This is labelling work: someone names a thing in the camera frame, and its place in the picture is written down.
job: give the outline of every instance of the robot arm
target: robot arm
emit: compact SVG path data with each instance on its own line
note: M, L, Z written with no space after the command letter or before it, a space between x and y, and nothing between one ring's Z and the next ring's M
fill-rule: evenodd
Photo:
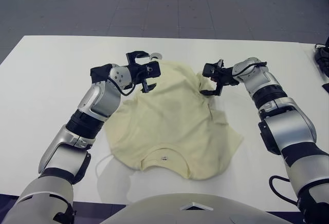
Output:
M258 109L265 146L283 157L306 223L329 223L329 155L316 146L313 123L269 73L266 62L248 58L224 68L220 60L206 64L203 76L217 83L215 91L203 90L204 95L219 96L223 86L244 83Z
M136 58L159 58L143 51L126 54L129 64L107 64L92 68L92 85L78 109L63 125L44 153L39 164L39 178L31 182L8 212L3 223L69 224L74 221L73 188L89 165L88 153L104 122L120 105L121 95L130 94L137 84L143 92L155 87L148 86L147 78L160 76L159 64L151 61L144 65ZM132 90L125 94L122 90Z

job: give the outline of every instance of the cream t-shirt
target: cream t-shirt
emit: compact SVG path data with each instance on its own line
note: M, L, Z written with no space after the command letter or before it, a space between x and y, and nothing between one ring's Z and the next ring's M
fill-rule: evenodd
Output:
M159 61L161 76L149 93L137 92L105 123L113 155L135 170L166 167L189 179L222 173L242 136L225 113L209 107L209 80L184 64Z

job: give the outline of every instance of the robot forearm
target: robot forearm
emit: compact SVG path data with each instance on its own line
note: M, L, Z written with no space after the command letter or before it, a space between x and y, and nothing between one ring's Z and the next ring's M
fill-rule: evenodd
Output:
M244 83L258 109L266 148L283 157L305 220L328 223L329 155L316 146L313 123L268 72L266 62L249 58L224 68L220 60L206 64L203 75L217 82L216 91L205 91L206 95L220 95L223 86Z

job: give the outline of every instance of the gray floor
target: gray floor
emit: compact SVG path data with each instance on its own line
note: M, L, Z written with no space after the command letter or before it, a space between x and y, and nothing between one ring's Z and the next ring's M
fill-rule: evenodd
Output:
M328 0L0 0L0 63L23 35L325 42Z

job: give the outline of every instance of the black cable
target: black cable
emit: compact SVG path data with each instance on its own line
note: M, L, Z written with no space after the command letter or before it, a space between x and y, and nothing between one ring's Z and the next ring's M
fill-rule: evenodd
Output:
M236 77L236 76L240 75L241 73L243 73L245 70L247 70L247 69L248 69L249 67L251 67L251 66L266 66L266 64L267 64L267 62L257 62L257 63L252 63L252 64L246 66L245 68L243 68L242 71L240 71L240 72L238 72L238 73L236 73L236 74L233 74L232 77Z
M282 200L285 200L293 205L296 205L297 206L297 202L296 201L293 201L291 200L290 198L287 198L285 196L282 196L275 188L274 188L274 185L273 185L273 180L274 179L281 179L283 181L286 181L286 182L290 182L289 179L287 178L283 178L281 176L278 176L278 175L273 175L271 176L269 179L268 179L268 183L269 183L269 187L271 188L271 190L273 191L274 194L276 194L278 197L280 197Z
M129 96L134 90L135 90L135 87L136 87L136 83L137 83L137 79L138 79L138 76L141 74L142 72L140 71L139 73L136 74L136 78L135 78L135 81L134 81L134 85L133 85L133 88L128 92L128 93L124 93L121 88L119 87L119 85L111 78L107 78L108 80L110 80L114 86L118 89L118 91L125 97Z

